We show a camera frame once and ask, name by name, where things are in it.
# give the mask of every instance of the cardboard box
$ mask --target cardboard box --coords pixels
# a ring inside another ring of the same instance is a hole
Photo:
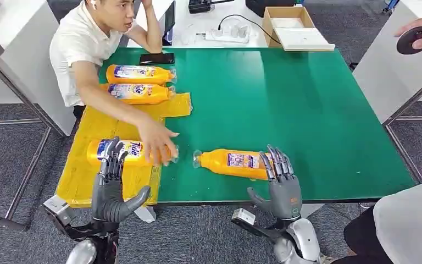
[[[285,51],[332,51],[334,44],[329,44],[318,29],[305,7],[266,7],[263,29],[268,47],[282,47]]]

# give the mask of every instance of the man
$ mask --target man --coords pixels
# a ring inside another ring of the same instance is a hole
[[[121,102],[99,88],[97,68],[119,45],[122,35],[131,38],[151,53],[162,50],[162,34],[154,14],[152,0],[142,0],[148,31],[134,21],[133,0],[83,0],[60,21],[51,42],[50,57],[66,106],[74,106],[74,115],[81,118],[89,105],[120,121],[137,126],[155,164],[159,153],[165,166],[167,148],[177,157],[170,138],[178,136],[148,114]]]
[[[396,37],[422,26],[422,18],[396,32]],[[422,48],[422,39],[412,44]],[[357,256],[332,264],[422,263],[422,184],[379,200],[344,229],[347,245]]]

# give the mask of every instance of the yellow detergent bottle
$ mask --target yellow detergent bottle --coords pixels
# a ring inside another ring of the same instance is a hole
[[[196,150],[193,153],[193,167],[204,167],[219,174],[268,180],[259,153],[253,151],[225,150],[223,148],[211,152]]]
[[[92,140],[88,145],[88,149],[86,151],[86,157],[90,163],[93,165],[101,164],[101,160],[104,157],[104,153],[108,144],[111,140],[110,139],[97,139]],[[145,147],[141,141],[136,140],[120,140],[120,142],[124,143],[124,146],[120,150],[120,153],[127,151],[128,154],[125,157],[124,165],[125,166],[152,166],[153,165],[153,157],[151,156],[149,161],[145,159]],[[179,158],[171,158],[170,150],[168,149],[168,159],[174,163],[177,163]]]
[[[175,87],[157,84],[102,84],[104,90],[129,105],[155,105],[175,95]]]
[[[175,82],[175,70],[153,66],[110,65],[106,71],[110,84],[159,84]]]

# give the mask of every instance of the cable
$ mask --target cable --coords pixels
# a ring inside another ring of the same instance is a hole
[[[219,26],[218,26],[218,30],[221,30],[221,24],[223,23],[223,21],[224,21],[224,19],[226,19],[226,18],[228,18],[228,17],[232,17],[232,16],[237,16],[237,17],[241,17],[241,18],[243,18],[243,19],[245,19],[245,20],[247,20],[247,21],[249,21],[249,22],[252,22],[252,23],[254,23],[255,25],[257,25],[264,33],[266,33],[266,35],[268,35],[272,40],[274,40],[277,44],[280,44],[281,45],[281,42],[279,42],[279,41],[277,41],[276,39],[274,39],[269,33],[267,33],[260,25],[258,25],[257,23],[255,23],[255,22],[253,22],[253,21],[251,21],[251,20],[249,20],[248,18],[246,18],[246,17],[244,17],[243,15],[237,15],[237,14],[233,14],[233,15],[228,15],[228,16],[226,16],[225,18],[223,18],[222,20],[221,20],[221,22],[219,23]]]

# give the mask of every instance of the robotic thumb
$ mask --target robotic thumb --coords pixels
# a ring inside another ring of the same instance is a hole
[[[252,187],[247,188],[247,193],[250,196],[250,199],[261,209],[265,210],[268,213],[271,212],[271,201],[263,199],[259,194],[257,194]]]
[[[135,197],[125,202],[130,212],[137,210],[148,200],[150,191],[151,187],[149,185],[143,186]]]

